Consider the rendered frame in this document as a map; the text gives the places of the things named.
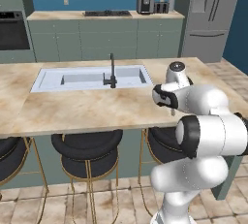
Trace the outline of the black tap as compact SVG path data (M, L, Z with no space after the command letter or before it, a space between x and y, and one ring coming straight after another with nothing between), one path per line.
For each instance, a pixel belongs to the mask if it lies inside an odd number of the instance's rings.
M117 84L117 80L114 74L114 57L113 54L110 55L110 61L111 61L111 75L110 79L103 78L103 84L104 85L110 85L111 88L115 88Z

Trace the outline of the white sink basin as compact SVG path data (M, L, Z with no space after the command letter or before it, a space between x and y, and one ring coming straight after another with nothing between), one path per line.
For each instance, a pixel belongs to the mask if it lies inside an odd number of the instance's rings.
M151 77L143 65L115 66L117 88L146 87L152 85ZM111 67L75 67L41 69L31 91L55 92L68 90L109 89Z

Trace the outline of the green kitchen island base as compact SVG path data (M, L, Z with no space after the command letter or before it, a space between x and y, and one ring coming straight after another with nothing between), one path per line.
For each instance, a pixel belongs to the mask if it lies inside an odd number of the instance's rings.
M140 140L141 129L125 130L122 140L118 147L119 163L118 176L135 177L139 174L140 164ZM53 148L50 136L36 136L35 142L41 158L43 169L46 176L46 182L51 184L69 183L69 178L62 170L60 163L60 154ZM224 200L233 182L234 176L242 161L242 156L228 156L225 158L228 167L229 175L226 181L213 188L212 194L216 200ZM143 147L141 174L149 176L151 170L157 163L153 160L149 153L147 145ZM0 186L0 189L42 186L43 180L39 172L37 158L33 149L30 150L22 170L11 181Z

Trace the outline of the black stool with gold legs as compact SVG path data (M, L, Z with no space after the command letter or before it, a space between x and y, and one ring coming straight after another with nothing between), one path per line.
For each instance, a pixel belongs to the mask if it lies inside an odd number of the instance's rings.
M154 162L165 164L185 157L175 139L174 127L152 127L141 130L141 141L139 148L139 172L138 184L141 186L141 165L143 164L143 144L147 144L149 153Z
M70 179L72 190L75 190L74 179L87 183L93 224L97 224L93 182L118 170L118 146L122 136L120 129L51 136L53 147L61 154L61 166Z
M0 139L0 185L6 184L20 172L26 161L31 145L34 146L40 173L46 188L45 196L47 196L49 192L47 180L33 137L9 137L7 139Z

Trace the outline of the green lower cupboard run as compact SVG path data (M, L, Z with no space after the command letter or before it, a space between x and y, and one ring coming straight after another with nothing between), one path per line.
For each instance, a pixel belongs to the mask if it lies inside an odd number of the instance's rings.
M38 61L176 57L181 18L29 19Z

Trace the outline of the black hob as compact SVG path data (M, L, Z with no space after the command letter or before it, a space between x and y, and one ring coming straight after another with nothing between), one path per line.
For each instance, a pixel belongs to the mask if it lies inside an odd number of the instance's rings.
M85 11L85 16L132 16L129 11Z

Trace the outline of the grey coffee machine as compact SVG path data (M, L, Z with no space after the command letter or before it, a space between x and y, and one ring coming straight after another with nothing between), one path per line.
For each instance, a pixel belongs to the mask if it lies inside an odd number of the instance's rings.
M154 13L155 0L137 0L137 12L142 15Z

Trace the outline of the dark toaster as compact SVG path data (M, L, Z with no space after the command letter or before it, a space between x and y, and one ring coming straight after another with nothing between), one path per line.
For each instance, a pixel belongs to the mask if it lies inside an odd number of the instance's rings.
M168 2L156 2L154 5L155 14L167 14L169 12Z

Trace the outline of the steel fridge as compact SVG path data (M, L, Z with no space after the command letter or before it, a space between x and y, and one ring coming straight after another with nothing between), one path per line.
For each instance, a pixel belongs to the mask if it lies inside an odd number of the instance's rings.
M222 58L237 0L190 0L181 55L201 62Z

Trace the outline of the black wall oven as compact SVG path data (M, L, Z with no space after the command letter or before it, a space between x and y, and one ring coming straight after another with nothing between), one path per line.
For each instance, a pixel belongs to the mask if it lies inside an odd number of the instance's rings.
M30 49L22 12L0 12L0 50L17 49Z

